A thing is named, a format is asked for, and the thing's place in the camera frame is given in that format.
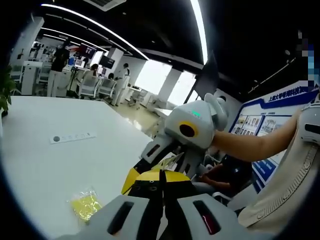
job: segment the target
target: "floor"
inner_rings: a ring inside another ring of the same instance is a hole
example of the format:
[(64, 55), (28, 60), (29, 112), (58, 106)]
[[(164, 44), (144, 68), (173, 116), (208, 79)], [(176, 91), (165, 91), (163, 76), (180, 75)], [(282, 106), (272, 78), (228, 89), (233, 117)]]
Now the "floor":
[(158, 115), (148, 111), (144, 106), (141, 106), (140, 109), (137, 110), (135, 106), (128, 106), (127, 101), (124, 101), (124, 103), (119, 106), (110, 105), (110, 107), (142, 132), (152, 126), (159, 119)]

